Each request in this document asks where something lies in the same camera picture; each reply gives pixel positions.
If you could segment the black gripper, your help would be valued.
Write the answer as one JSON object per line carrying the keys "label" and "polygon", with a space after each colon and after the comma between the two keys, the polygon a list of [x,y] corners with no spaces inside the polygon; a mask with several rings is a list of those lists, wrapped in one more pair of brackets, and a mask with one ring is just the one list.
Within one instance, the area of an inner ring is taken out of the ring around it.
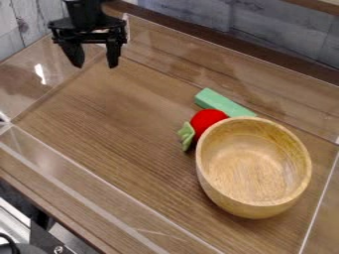
{"label": "black gripper", "polygon": [[51,21],[54,41],[60,44],[72,65],[82,68],[86,51],[82,44],[106,44],[110,68],[115,68],[121,57],[121,44],[127,43],[127,22],[109,16],[102,10],[106,0],[63,0],[70,16]]}

